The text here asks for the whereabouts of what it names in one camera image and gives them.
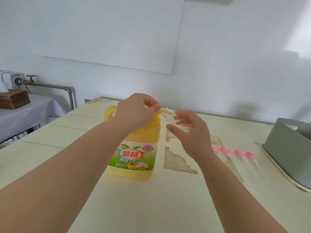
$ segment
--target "gray-green plastic bin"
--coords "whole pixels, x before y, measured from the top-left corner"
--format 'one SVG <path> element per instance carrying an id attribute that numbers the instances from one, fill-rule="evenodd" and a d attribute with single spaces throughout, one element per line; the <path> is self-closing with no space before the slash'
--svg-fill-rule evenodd
<path id="1" fill-rule="evenodd" d="M 263 148 L 297 183 L 311 189 L 311 124 L 278 118 Z"/>

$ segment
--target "person's left hand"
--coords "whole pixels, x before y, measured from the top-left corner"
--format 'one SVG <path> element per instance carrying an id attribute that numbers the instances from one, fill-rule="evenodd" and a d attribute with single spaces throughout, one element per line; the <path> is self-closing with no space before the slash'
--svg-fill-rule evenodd
<path id="1" fill-rule="evenodd" d="M 119 102 L 114 118 L 119 119 L 121 125 L 127 127 L 131 133 L 144 127 L 161 107 L 151 96 L 135 93 Z"/>

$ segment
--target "brand logo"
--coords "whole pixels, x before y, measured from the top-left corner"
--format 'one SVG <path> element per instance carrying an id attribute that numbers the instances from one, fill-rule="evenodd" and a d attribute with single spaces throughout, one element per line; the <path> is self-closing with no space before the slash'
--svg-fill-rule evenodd
<path id="1" fill-rule="evenodd" d="M 130 160 L 140 159 L 144 155 L 142 152 L 133 149 L 122 149 L 118 151 L 118 156 Z"/>
<path id="2" fill-rule="evenodd" d="M 145 145 L 142 149 L 146 152 L 150 152 L 153 150 L 153 147 L 151 145 Z"/>

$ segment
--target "hand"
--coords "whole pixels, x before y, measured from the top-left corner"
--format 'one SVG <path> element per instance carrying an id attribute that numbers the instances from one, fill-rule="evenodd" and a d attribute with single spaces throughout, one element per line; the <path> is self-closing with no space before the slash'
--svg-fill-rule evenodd
<path id="1" fill-rule="evenodd" d="M 144 127 L 161 107 L 151 96 L 135 93 L 125 101 L 119 102 L 114 118 L 119 119 L 122 126 L 128 128 L 128 132 L 131 133 Z"/>
<path id="2" fill-rule="evenodd" d="M 168 124 L 166 128 L 173 133 L 183 145 L 185 152 L 197 163 L 208 155 L 214 154 L 211 136 L 206 123 L 193 111 L 175 111 L 174 119 L 182 120 L 176 124 L 186 124 L 192 127 L 190 132 L 184 132 L 178 127 Z"/>

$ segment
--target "table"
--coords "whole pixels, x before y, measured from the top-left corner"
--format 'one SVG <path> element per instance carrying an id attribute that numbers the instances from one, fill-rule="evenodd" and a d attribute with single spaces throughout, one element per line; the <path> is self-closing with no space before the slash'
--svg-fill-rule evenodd
<path id="1" fill-rule="evenodd" d="M 47 116 L 66 112 L 50 97 L 29 94 L 30 103 L 18 109 L 0 109 L 0 143 L 37 124 L 47 124 Z"/>
<path id="2" fill-rule="evenodd" d="M 118 101 L 96 98 L 0 150 L 0 188 L 49 159 L 103 121 Z M 253 166 L 234 163 L 244 186 L 289 232 L 311 229 L 311 194 L 290 183 L 261 151 L 272 126 L 199 114 L 211 135 L 228 149 L 256 154 L 264 179 Z M 148 180 L 111 176 L 106 171 L 76 218 L 70 233 L 224 232 L 198 165 L 165 129 L 153 175 Z M 166 151 L 184 158 L 197 174 L 164 168 Z"/>

